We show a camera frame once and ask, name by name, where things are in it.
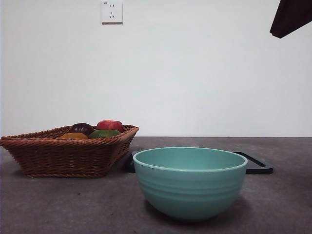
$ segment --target black cloth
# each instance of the black cloth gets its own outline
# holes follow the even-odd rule
[[[312,21],[312,0],[281,0],[270,33],[282,38]]]

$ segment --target basket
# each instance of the basket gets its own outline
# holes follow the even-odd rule
[[[18,136],[3,136],[0,145],[18,162],[28,177],[83,177],[107,175],[128,153],[139,130],[124,125],[119,135],[99,139],[57,139],[70,126]]]

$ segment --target green pepper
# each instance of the green pepper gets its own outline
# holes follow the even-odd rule
[[[120,131],[118,130],[95,130],[94,132],[92,132],[88,138],[90,139],[95,139],[95,138],[104,138],[104,137],[112,137],[112,136],[116,136],[120,134]]]

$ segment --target bowl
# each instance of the bowl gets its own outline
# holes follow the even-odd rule
[[[133,156],[146,200],[179,220],[201,221],[228,209],[239,196],[247,159],[208,148],[166,147]]]

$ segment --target bowl rim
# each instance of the bowl rim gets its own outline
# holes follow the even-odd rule
[[[225,153],[229,153],[232,155],[236,155],[238,157],[240,157],[241,159],[244,160],[244,162],[238,166],[234,166],[234,167],[227,167],[227,168],[218,168],[218,169],[181,169],[181,168],[171,168],[171,167],[160,167],[160,166],[155,166],[152,164],[148,164],[145,162],[141,162],[137,159],[137,156],[147,152],[147,151],[154,151],[154,150],[160,150],[160,149],[205,149],[205,150],[212,150],[212,151],[219,151],[219,152],[225,152]],[[219,149],[213,149],[213,148],[205,148],[205,147],[160,147],[160,148],[153,148],[153,149],[148,149],[148,150],[142,150],[140,152],[137,152],[136,154],[133,155],[133,161],[137,164],[140,164],[142,166],[146,166],[149,168],[153,168],[153,169],[159,169],[159,170],[166,170],[166,171],[173,171],[173,172],[222,172],[222,171],[230,171],[230,170],[235,170],[235,169],[239,169],[242,168],[244,166],[247,165],[248,160],[239,154],[230,152],[230,151],[226,151],[226,150],[219,150]]]

